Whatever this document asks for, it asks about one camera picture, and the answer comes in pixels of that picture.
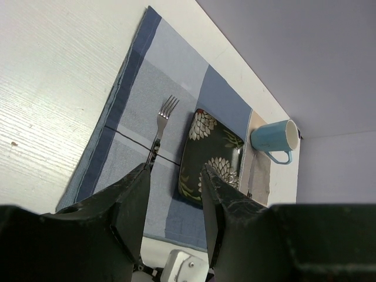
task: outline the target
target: silver fork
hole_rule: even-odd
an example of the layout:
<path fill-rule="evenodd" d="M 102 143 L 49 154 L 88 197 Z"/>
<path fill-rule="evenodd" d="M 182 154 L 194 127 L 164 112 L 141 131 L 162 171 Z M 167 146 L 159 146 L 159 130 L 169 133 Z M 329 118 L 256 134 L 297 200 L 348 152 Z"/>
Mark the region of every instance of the silver fork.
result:
<path fill-rule="evenodd" d="M 179 100 L 171 95 L 170 98 L 168 98 L 168 100 L 160 108 L 160 111 L 157 116 L 158 131 L 154 138 L 152 149 L 146 161 L 146 163 L 150 165 L 150 168 L 153 168 L 155 158 L 157 157 L 157 154 L 159 151 L 160 140 L 162 139 L 163 131 L 165 130 L 165 127 L 167 125 L 167 122 L 169 121 L 170 115 L 173 109 L 178 104 L 178 102 Z"/>

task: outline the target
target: blue mug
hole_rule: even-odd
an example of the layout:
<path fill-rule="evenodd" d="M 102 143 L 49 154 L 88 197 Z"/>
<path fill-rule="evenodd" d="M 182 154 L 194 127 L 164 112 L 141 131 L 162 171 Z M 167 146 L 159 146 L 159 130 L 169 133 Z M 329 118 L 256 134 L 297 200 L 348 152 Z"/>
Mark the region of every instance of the blue mug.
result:
<path fill-rule="evenodd" d="M 251 144 L 258 151 L 264 152 L 272 161 L 280 165 L 288 165 L 293 161 L 291 151 L 299 143 L 298 129 L 291 120 L 263 125 L 251 133 Z M 287 162 L 280 162 L 270 152 L 283 151 L 288 155 Z"/>

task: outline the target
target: fork head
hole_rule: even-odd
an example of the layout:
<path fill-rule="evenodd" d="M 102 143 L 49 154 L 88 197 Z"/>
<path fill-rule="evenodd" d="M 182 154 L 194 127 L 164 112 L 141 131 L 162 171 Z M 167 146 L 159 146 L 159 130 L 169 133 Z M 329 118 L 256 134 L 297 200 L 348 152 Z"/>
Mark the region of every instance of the fork head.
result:
<path fill-rule="evenodd" d="M 173 109 L 178 104 L 179 100 L 174 96 L 170 96 L 168 100 L 162 105 L 158 115 L 163 116 L 165 119 L 169 119 Z"/>

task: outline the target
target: white table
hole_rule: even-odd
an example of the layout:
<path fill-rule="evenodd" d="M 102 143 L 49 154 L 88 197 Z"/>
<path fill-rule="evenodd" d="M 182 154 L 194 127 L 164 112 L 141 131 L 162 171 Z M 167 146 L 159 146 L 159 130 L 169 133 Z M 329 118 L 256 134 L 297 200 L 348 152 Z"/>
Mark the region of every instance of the white table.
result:
<path fill-rule="evenodd" d="M 5 0 L 0 19 L 0 204 L 55 211 L 148 5 L 266 122 L 288 118 L 194 0 Z M 288 166 L 272 163 L 268 205 L 295 202 L 298 156 L 294 151 Z M 144 239 L 142 252 L 150 265 L 164 266 L 173 248 Z"/>

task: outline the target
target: blue placemat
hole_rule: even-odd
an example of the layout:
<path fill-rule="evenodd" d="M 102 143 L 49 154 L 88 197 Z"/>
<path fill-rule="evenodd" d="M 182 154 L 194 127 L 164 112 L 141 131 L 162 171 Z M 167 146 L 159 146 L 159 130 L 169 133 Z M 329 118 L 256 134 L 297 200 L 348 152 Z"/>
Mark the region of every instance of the blue placemat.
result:
<path fill-rule="evenodd" d="M 182 198 L 177 189 L 193 113 L 206 110 L 245 140 L 251 108 L 151 7 L 57 210 L 102 190 L 146 161 L 157 132 L 157 113 L 170 95 L 180 102 L 152 170 L 144 233 L 206 249 L 202 208 Z"/>

